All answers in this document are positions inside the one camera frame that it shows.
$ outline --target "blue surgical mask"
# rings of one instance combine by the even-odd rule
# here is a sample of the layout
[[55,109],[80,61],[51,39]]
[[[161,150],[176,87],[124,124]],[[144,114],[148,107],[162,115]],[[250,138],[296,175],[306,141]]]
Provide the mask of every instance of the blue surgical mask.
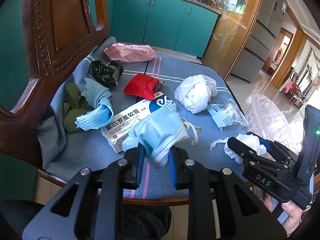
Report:
[[168,162],[169,150],[177,142],[189,137],[187,129],[192,128],[195,139],[192,145],[198,142],[200,127],[181,119],[174,105],[167,102],[141,121],[136,120],[129,130],[127,138],[122,143],[122,150],[126,151],[141,143],[146,150],[149,163],[161,168]]
[[75,124],[85,131],[100,129],[108,125],[113,118],[113,110],[110,103],[110,90],[95,80],[84,78],[86,84],[77,84],[81,95],[84,96],[94,110],[77,117]]

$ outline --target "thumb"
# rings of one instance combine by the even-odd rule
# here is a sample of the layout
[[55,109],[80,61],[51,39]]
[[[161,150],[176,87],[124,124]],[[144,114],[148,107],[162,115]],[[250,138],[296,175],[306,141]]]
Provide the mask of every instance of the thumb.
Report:
[[300,224],[300,218],[302,215],[302,209],[300,209],[295,203],[289,201],[281,204],[282,209],[289,214],[289,217],[282,224],[287,234],[292,233]]

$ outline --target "chair backrest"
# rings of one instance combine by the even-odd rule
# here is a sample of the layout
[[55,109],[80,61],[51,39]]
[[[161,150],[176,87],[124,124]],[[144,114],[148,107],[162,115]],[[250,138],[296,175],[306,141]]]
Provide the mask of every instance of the chair backrest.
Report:
[[96,28],[88,0],[22,0],[29,83],[11,111],[0,106],[0,152],[42,167],[38,123],[78,63],[109,37],[106,0],[95,8]]

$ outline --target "gray cloth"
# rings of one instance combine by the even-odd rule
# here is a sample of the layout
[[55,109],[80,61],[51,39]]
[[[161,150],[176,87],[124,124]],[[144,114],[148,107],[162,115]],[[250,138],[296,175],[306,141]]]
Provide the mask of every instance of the gray cloth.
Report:
[[[114,37],[110,37],[90,55],[94,60],[99,59],[107,64],[110,60],[103,51],[113,43],[116,43],[116,40]],[[157,77],[159,73],[160,81],[165,81],[165,85],[160,87],[160,91],[176,103],[180,117],[185,118],[193,125],[202,127],[199,143],[196,146],[191,146],[191,136],[189,139],[177,143],[176,146],[187,150],[190,158],[202,163],[205,167],[213,170],[230,167],[243,181],[246,181],[241,175],[243,166],[231,160],[224,153],[222,144],[217,145],[210,151],[210,144],[213,141],[237,136],[239,133],[245,134],[247,132],[246,128],[229,126],[225,128],[223,134],[207,110],[192,114],[174,98],[175,89],[185,78],[203,74],[217,82],[218,94],[211,98],[209,104],[223,104],[232,96],[222,78],[214,70],[202,65],[173,57],[161,56],[161,58],[160,69],[158,70],[159,59],[155,66],[155,59],[153,59],[148,64],[146,74],[151,75],[154,72],[154,76]],[[93,59],[86,57],[86,59],[82,60],[66,82],[82,82],[87,75],[90,66],[89,61]],[[112,93],[110,101],[115,114],[136,103],[137,97],[123,93],[123,89],[138,72],[144,73],[147,62],[124,63],[123,66],[124,73],[119,80],[119,86],[110,89]],[[68,181],[83,167],[89,167],[94,171],[106,168],[110,163],[122,158],[123,152],[120,154],[115,153],[108,144],[107,139],[102,136],[100,130],[75,133],[65,132],[62,121],[66,82],[61,85],[54,96],[49,109],[49,113],[52,113],[52,116],[39,124],[37,136],[42,151],[43,168],[47,172]],[[147,172],[147,162],[145,161],[140,188],[135,192],[124,190],[124,197],[126,198],[143,198],[143,196],[149,199],[186,197],[188,196],[188,190],[176,191],[172,187],[168,165],[159,170],[150,167],[149,172]]]

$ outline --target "white tissue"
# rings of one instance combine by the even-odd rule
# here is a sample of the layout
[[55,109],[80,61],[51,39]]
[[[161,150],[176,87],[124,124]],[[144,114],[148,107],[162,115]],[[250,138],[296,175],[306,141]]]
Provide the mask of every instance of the white tissue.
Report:
[[[235,159],[236,163],[242,164],[243,159],[228,147],[227,141],[229,138],[230,137],[227,137],[224,140],[218,139],[218,140],[214,141],[210,145],[210,151],[212,150],[213,147],[215,147],[215,145],[217,143],[225,143],[225,145],[224,145],[225,154],[228,155],[231,159]],[[267,152],[266,147],[264,145],[260,144],[259,138],[257,136],[254,136],[253,134],[250,134],[250,135],[239,134],[236,138],[239,141],[243,142],[245,145],[249,146],[251,149],[255,150],[257,152],[257,155],[259,155],[259,156],[261,156]]]
[[217,83],[205,75],[187,77],[175,90],[174,98],[193,114],[207,108],[211,97],[217,95]]

